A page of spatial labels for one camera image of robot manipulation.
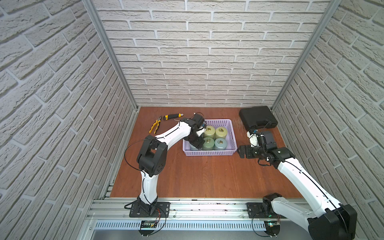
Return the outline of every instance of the wooden floor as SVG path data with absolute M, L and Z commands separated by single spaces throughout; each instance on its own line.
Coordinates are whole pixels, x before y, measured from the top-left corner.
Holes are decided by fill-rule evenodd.
M 142 107 L 129 143 L 144 139 L 160 115 L 202 112 L 205 119 L 231 119 L 237 145 L 249 144 L 247 133 L 239 117 L 240 108 L 187 108 Z M 177 122 L 161 121 L 157 135 Z M 278 147 L 284 143 L 277 128 L 272 131 Z M 136 157 L 142 142 L 132 145 L 126 152 L 127 161 L 138 167 Z M 140 172 L 128 166 L 122 159 L 111 197 L 137 197 L 141 190 Z M 261 198 L 270 193 L 280 193 L 287 198 L 302 197 L 291 182 L 274 167 L 262 167 L 257 159 L 241 159 L 237 152 L 232 156 L 186 157 L 182 141 L 168 150 L 164 170 L 159 174 L 159 197 L 212 197 L 212 198 Z

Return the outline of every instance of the yellow utility knife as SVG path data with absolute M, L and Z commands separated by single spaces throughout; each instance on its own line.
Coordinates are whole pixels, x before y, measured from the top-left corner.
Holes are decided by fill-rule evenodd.
M 172 118 L 179 118 L 181 116 L 184 116 L 184 114 L 182 114 L 182 113 L 169 114 L 169 115 L 165 115 L 163 117 L 163 120 L 168 120 L 168 119 L 172 119 Z

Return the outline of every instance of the white brick wallpaper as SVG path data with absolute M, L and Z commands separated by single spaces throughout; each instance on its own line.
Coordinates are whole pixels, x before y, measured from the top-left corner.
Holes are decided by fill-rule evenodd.
M 0 1 L 0 239 L 74 239 L 132 108 L 78 0 Z
M 327 1 L 94 0 L 141 106 L 271 105 Z
M 276 109 L 308 172 L 384 238 L 384 3 L 343 0 Z

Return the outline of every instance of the cylindrical weight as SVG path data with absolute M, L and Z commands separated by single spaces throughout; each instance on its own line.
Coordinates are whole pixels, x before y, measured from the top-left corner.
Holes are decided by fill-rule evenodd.
M 216 131 L 215 131 L 215 139 L 217 139 L 219 137 L 225 139 L 227 134 L 228 134 L 228 131 L 225 127 L 218 127 L 218 128 L 216 128 Z
M 205 143 L 203 143 L 203 150 L 213 150 L 215 145 L 215 140 L 211 137 L 203 138 Z
M 224 138 L 217 138 L 215 140 L 215 150 L 225 150 L 227 149 L 227 141 Z
M 189 143 L 189 147 L 190 147 L 190 150 L 191 151 L 197 151 L 198 149 L 195 147 L 195 146 L 193 146 L 191 143 Z
M 207 126 L 207 128 L 205 129 L 205 132 L 204 132 L 204 137 L 211 137 L 211 138 L 214 138 L 215 137 L 215 128 L 212 127 L 212 126 Z

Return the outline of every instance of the basket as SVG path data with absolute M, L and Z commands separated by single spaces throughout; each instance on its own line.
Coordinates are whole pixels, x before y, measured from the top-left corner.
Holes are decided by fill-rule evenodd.
M 230 119 L 206 119 L 205 123 L 208 126 L 213 126 L 215 128 L 225 127 L 228 130 L 228 134 L 225 137 L 227 141 L 227 149 L 225 150 L 209 150 L 209 151 L 191 151 L 189 142 L 183 139 L 183 151 L 185 155 L 188 156 L 231 156 L 237 150 L 237 144 L 235 139 L 235 133 L 233 131 L 232 121 Z

